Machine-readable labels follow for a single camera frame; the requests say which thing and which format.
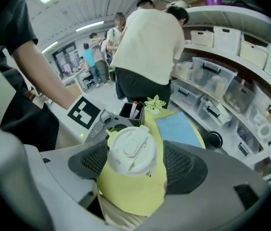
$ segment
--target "blue notebook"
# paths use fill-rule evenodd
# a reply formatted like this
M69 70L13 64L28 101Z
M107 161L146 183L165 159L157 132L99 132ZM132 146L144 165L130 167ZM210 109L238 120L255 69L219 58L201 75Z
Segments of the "blue notebook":
M173 141L202 148L183 112L156 119L156 123L163 141Z

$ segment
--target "pen holder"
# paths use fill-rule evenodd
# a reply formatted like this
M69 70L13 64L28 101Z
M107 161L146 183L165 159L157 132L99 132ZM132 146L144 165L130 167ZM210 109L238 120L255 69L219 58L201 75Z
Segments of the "pen holder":
M132 125L134 125L134 127L144 125L145 123L144 105L142 106L140 112L137 114L136 118L129 118L131 108L132 103L124 103L119 115L128 118Z

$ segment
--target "pen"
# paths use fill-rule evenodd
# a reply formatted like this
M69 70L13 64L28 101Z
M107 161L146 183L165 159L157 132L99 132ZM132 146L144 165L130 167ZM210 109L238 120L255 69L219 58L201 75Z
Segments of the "pen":
M134 114L134 116L132 117L133 119L136 118L137 114L138 114L138 113L140 112L140 110L142 109L142 106L143 106L142 103L139 103L139 104L137 105L136 110L135 110L135 114Z
M134 101L133 104L132 104L132 108L131 108L131 111L130 111L129 118L133 118L135 110L136 110L136 105L137 105L137 101Z

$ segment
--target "white shelf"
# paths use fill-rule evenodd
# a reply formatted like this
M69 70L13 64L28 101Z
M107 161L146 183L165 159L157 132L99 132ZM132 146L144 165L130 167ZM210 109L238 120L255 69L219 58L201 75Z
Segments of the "white shelf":
M222 135L223 139L223 150L226 151L226 153L232 157L235 157L235 154L229 150L229 148L232 148L232 138L233 138L233 131L231 129L222 129L219 127L217 124L213 122L213 120L207 119L207 120L202 120L196 111L187 108L184 106L181 102L175 100L172 96L170 97L170 100L175 103L177 106L179 106L182 110L184 110L190 117L196 120L206 131L211 132L215 131L218 132L219 134Z
M259 12L225 5L200 6L186 9L187 26L224 26L238 29L271 43L271 19Z
M212 53L212 54L215 54L215 55L225 57L225 58L227 58L229 60L232 60L232 61L246 67L247 69L251 70L253 73L257 74L259 77L261 77L267 83L269 83L270 86L271 86L271 76L270 75L268 75L265 71L263 71L262 69L260 69L256 65L250 63L249 61L247 61L245 59L242 59L241 57L239 57L237 55L230 54L227 51L222 51L220 49L216 49L216 48L213 48L213 47L208 47L208 46L203 46L203 45L196 45L196 44L185 44L185 48L186 49L209 52L209 53Z
M258 135L257 135L257 132L250 126L250 123L249 123L249 121L247 120L247 118L244 116L244 115L242 115L242 114L240 114L240 113L238 113L238 112L236 112L230 105L228 105L223 99L221 99L221 100L218 100L216 97L214 97L210 92L208 92L208 91L206 91L205 89L203 89L203 88L201 88L201 87L199 87L198 85L196 85L196 84L194 84L194 83L192 83L191 81L186 81L186 80L184 80L184 79L181 79L181 78L179 78L178 76L176 76L176 75L172 75L174 78L177 78L177 79L179 79L179 80L181 80L181 81L183 81L183 82L185 82L185 83L187 83L187 84L189 84L189 85L191 85L191 86L193 86L193 87L195 87L195 88L197 88L197 89L199 89L200 91L202 91L203 93L205 93L206 95L208 95L208 96L210 96L211 98L213 98L214 100L216 100L217 102L219 102L220 104L222 104L225 108L227 108L234 116L236 116L249 130L250 130L250 132L254 135L254 137L258 140L258 142L260 143L260 145L262 146L262 148L264 149L264 151L268 151L268 152L271 152L271 146L268 146L268 143L263 143L262 142L262 140L258 137Z
M236 144L236 139L234 136L234 130L233 127L219 127L217 124L213 123L211 119L207 120L202 120L196 111L193 109L187 108L184 104L181 102L177 101L176 99L173 98L171 95L170 100L175 103L177 106L179 106L182 110L184 110L190 117L192 117L194 120L196 120L206 131L211 132L215 131L219 134L221 134L222 139L223 139L223 150L229 155L232 156L239 161L243 162L245 165L253 169L253 166L256 162L259 162L267 157L271 159L271 149L270 150L263 150L262 152L257 153L254 156L251 157L241 157L238 156L237 150L233 150ZM264 180L268 180L271 178L271 174L263 177Z

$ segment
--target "yellow tablecloth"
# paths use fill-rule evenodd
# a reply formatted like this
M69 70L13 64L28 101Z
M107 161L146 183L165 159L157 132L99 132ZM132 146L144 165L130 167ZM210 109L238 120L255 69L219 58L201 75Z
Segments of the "yellow tablecloth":
M161 113L152 115L145 111L145 126L157 144L157 167L151 177L146 175L129 177L115 173L108 163L103 168L97 184L102 194L114 205L125 212L135 215L151 216L163 203L166 171L163 164L163 144L155 119L171 116L175 112L162 109ZM198 130L190 122L201 146L205 144ZM117 132L110 133L108 145L110 146Z

